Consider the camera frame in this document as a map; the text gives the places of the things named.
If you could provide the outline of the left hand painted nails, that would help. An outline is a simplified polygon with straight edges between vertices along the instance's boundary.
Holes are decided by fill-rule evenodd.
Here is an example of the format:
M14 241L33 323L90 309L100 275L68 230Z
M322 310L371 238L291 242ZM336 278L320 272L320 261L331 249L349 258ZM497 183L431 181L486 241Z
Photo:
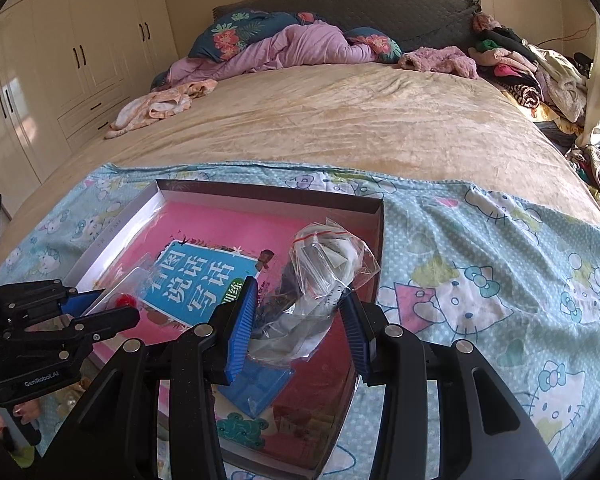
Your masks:
M14 442L20 451L42 440L38 418L41 416L41 403L38 399L16 404L12 408L0 408L0 440Z

